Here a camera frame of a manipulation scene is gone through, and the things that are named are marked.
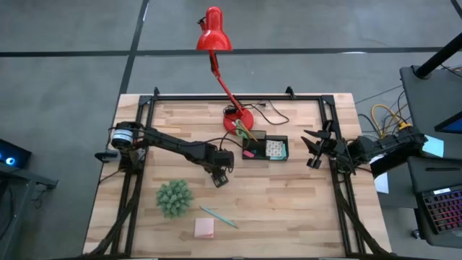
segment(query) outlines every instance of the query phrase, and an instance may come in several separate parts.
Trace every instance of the patterned card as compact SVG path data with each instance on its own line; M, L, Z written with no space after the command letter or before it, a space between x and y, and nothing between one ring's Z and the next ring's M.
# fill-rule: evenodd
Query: patterned card
M282 141L266 140L266 156L281 157L282 156Z

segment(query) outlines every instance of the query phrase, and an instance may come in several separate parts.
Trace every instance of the green plant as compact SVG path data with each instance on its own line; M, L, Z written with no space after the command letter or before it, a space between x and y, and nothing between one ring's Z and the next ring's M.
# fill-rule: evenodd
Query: green plant
M194 199L185 180L170 181L168 185L162 184L156 195L157 206L164 213L164 217L170 219L184 216Z

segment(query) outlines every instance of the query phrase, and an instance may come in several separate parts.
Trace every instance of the rgb keyboard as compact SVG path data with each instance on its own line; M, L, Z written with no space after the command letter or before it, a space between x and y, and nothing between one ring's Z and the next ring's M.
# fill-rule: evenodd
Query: rgb keyboard
M462 228L462 186L426 191L422 199L435 234Z

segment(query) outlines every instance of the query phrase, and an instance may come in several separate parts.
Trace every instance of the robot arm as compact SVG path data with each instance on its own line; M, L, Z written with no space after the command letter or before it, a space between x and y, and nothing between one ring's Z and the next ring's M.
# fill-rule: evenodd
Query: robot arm
M134 139L135 132L144 133L141 140ZM211 173L217 188L228 182L226 169L234 167L234 154L230 151L218 150L217 146L206 142L187 142L151 127L143 128L136 122L117 123L111 144L121 152L121 168L135 168L139 161L136 151L155 146L183 155L188 161L204 167Z
M347 144L344 140L331 139L332 124L333 121L327 121L323 125L323 130L317 132L305 130L305 133L321 139L314 143L302 136L309 153L314 155L314 158L308 160L308 167L319 168L321 165L320 157L325 154L344 162L339 165L340 170L353 172L351 167L355 168L361 164L369 163L375 156L385 154L385 157L371 164L373 173L383 173L406 162L407 157L419 155L427 141L425 135L420 133L417 128L409 126L399 130L396 134L387 135L377 141L359 136Z

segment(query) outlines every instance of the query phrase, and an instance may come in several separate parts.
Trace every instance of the wooden tabletop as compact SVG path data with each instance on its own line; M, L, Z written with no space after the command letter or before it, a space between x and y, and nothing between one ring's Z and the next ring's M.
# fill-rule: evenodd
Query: wooden tabletop
M342 136L356 138L361 129L352 95L333 95ZM138 99L139 95L121 96L114 124L134 121ZM229 104L226 101L156 102L152 127L188 141L222 137L225 132L222 110ZM290 118L290 122L273 126L252 110L255 117L253 129L287 135L288 161L242 160L241 149L225 141L224 148L235 153L235 169L227 174L230 182L221 188L215 188L210 175L201 166L183 156L156 147L149 150L133 257L344 256L327 158L322 158L320 169L308 168L306 162L312 155L308 154L300 138L305 136L315 141L303 130L321 129L318 104L306 100L273 101L273 104ZM262 111L270 121L284 120L270 105ZM106 164L101 178L116 171L117 167L118 162ZM163 183L174 179L187 180L195 199L185 217L169 220L156 207L156 191ZM100 184L84 252L94 249L114 223L122 183L123 173L118 173ZM352 183L359 218L377 242L389 251L390 243L372 175L358 170L356 176L352 175ZM199 205L237 223L239 229L215 220L213 239L194 238L195 219L212 217L199 209ZM349 229L353 242L351 225ZM123 232L121 250L125 245L125 234Z

